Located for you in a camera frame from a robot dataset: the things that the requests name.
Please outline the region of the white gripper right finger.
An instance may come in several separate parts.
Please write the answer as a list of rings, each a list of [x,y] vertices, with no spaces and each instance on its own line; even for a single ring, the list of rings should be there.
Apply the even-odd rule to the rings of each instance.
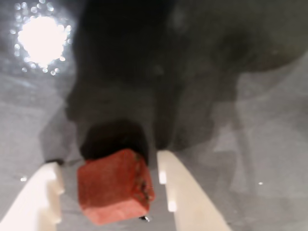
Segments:
[[[157,152],[159,183],[178,231],[230,231],[223,215],[185,165],[168,150]]]

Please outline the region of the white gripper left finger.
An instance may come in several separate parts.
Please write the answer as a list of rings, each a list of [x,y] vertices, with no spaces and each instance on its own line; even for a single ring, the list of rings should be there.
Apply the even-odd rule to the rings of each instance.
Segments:
[[[42,165],[27,181],[0,222],[2,231],[55,231],[62,221],[65,192],[60,166]]]

